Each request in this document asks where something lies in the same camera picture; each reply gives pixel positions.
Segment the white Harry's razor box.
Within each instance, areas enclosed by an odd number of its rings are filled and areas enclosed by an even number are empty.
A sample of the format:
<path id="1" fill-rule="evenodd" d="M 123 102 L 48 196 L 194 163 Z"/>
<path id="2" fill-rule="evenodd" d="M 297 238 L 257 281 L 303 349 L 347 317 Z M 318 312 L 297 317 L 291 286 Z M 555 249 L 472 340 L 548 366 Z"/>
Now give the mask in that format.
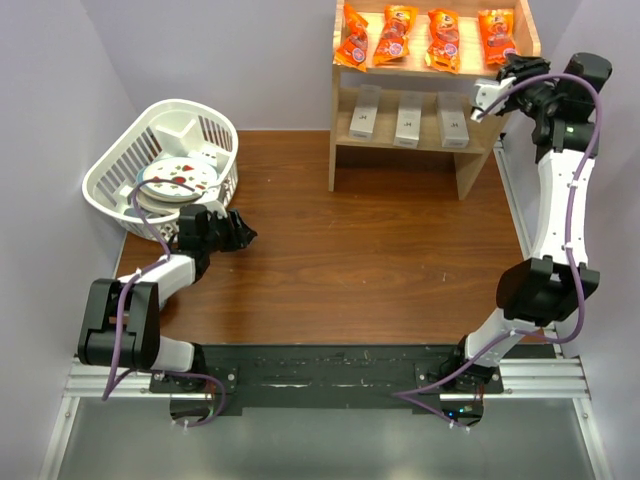
<path id="1" fill-rule="evenodd" d="M 358 89 L 356 103 L 349 127 L 349 137 L 370 141 L 373 137 L 382 88 L 362 84 Z"/>

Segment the orange razor pack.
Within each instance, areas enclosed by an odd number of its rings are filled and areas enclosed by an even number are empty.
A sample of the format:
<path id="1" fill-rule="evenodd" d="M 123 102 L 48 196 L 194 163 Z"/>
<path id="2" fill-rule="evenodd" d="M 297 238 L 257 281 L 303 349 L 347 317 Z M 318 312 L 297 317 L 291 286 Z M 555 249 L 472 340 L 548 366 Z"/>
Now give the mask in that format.
<path id="1" fill-rule="evenodd" d="M 356 69 L 360 72 L 366 72 L 368 21 L 348 2 L 343 5 L 343 19 L 346 22 L 348 35 L 335 49 L 333 63 Z"/>
<path id="2" fill-rule="evenodd" d="M 484 63 L 486 67 L 504 65 L 508 56 L 518 54 L 513 39 L 513 9 L 485 9 L 477 14 Z"/>
<path id="3" fill-rule="evenodd" d="M 419 9 L 409 5 L 386 5 L 384 26 L 373 55 L 373 65 L 398 63 L 410 54 L 409 35 Z"/>
<path id="4" fill-rule="evenodd" d="M 437 8 L 428 12 L 430 45 L 425 61 L 437 71 L 458 74 L 461 69 L 459 17 L 454 11 Z"/>

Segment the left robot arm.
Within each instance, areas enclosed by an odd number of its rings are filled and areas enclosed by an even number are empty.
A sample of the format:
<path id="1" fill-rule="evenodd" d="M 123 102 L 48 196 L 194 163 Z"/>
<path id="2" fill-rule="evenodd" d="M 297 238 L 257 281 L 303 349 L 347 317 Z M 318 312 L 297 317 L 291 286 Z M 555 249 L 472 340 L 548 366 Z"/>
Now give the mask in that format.
<path id="1" fill-rule="evenodd" d="M 82 364 L 133 370 L 172 371 L 185 392 L 200 390 L 207 368 L 196 346 L 160 333 L 160 309 L 172 295 L 198 282 L 210 255 L 247 248 L 257 237 L 240 213 L 211 212 L 189 205 L 178 217 L 177 247 L 141 271 L 98 279 L 90 287 L 77 356 Z"/>

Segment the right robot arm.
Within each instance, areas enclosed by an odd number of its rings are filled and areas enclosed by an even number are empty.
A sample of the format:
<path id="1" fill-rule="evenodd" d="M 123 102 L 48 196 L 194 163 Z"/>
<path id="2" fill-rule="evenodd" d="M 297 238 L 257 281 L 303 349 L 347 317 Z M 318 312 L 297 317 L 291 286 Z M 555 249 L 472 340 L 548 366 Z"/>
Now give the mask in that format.
<path id="1" fill-rule="evenodd" d="M 585 315 L 600 281 L 584 240 L 587 189 L 601 130 L 599 93 L 612 72 L 611 62 L 593 53 L 574 54 L 557 74 L 541 57 L 510 54 L 495 80 L 475 83 L 472 120 L 519 111 L 535 123 L 538 224 L 529 258 L 501 276 L 494 312 L 439 367 L 446 388 L 466 393 L 487 383 L 521 339 Z"/>

